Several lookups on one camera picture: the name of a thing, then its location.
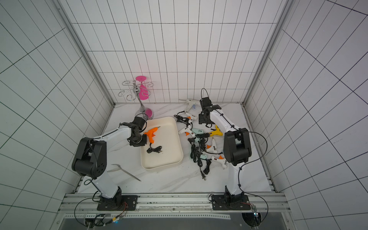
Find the yellow glue gun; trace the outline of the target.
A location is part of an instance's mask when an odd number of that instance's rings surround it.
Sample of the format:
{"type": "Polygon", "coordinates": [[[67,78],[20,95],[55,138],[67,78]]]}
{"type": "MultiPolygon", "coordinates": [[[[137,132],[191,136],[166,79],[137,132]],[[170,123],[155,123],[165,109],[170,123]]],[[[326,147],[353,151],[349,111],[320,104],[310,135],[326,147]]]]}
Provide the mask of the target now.
{"type": "Polygon", "coordinates": [[[223,133],[221,132],[221,130],[219,129],[219,127],[216,125],[215,126],[215,129],[212,130],[210,133],[209,133],[209,136],[210,137],[213,137],[213,136],[223,136],[223,133]]]}

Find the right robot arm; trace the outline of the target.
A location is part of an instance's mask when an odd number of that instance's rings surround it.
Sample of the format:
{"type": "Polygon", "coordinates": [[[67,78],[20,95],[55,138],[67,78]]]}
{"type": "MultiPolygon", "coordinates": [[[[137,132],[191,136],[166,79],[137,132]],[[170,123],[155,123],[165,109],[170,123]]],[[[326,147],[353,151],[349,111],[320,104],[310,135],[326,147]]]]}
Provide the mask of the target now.
{"type": "Polygon", "coordinates": [[[214,105],[209,97],[200,100],[202,108],[199,114],[199,123],[215,124],[223,133],[223,154],[225,160],[231,164],[229,167],[229,179],[225,186],[225,202],[233,204],[242,201],[245,193],[240,189],[241,167],[243,167],[252,156],[249,130],[240,128],[226,117],[219,105],[214,105]]]}

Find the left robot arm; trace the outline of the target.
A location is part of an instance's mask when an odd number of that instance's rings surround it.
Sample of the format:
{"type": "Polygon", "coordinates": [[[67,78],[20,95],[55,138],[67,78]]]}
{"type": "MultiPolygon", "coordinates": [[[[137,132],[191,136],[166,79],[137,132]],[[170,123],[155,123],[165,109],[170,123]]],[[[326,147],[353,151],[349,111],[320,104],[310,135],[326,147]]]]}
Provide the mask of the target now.
{"type": "Polygon", "coordinates": [[[80,176],[87,176],[101,193],[102,198],[112,199],[121,193],[120,188],[106,172],[107,152],[122,141],[130,146],[142,147],[147,144],[147,135],[143,134],[147,126],[147,117],[134,117],[132,122],[123,122],[113,130],[94,138],[82,138],[78,144],[72,170],[80,176]]]}

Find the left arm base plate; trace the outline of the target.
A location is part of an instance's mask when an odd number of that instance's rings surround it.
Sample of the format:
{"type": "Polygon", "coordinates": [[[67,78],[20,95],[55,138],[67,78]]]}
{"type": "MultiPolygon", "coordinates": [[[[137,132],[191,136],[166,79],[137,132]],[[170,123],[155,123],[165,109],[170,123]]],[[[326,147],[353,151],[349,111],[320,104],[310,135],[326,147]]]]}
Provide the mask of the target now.
{"type": "Polygon", "coordinates": [[[98,202],[98,211],[134,211],[137,206],[137,195],[121,195],[118,194],[113,198],[105,198],[100,196],[98,202]]]}

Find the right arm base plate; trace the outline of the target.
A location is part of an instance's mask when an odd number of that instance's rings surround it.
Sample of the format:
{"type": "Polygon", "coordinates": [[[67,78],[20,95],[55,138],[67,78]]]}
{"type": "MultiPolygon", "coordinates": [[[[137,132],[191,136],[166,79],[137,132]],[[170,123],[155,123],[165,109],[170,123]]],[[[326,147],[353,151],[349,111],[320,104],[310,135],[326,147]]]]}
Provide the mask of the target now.
{"type": "Polygon", "coordinates": [[[209,200],[212,209],[216,211],[227,210],[251,210],[248,196],[245,194],[238,195],[211,195],[209,200]]]}

